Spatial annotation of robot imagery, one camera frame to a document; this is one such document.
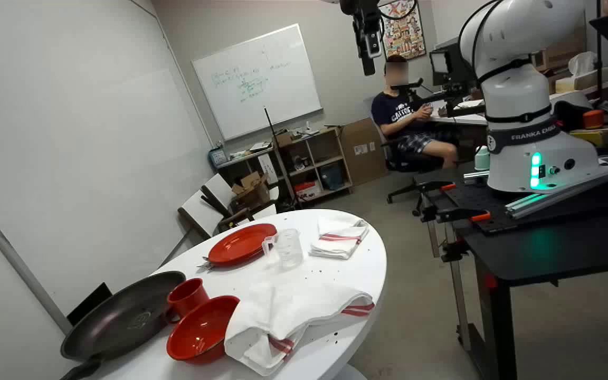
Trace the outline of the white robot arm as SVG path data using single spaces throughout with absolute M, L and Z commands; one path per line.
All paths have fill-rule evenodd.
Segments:
M 561 131 L 529 55 L 576 29 L 582 0 L 488 0 L 460 27 L 458 50 L 482 96 L 498 193 L 553 193 L 603 173 L 590 143 Z

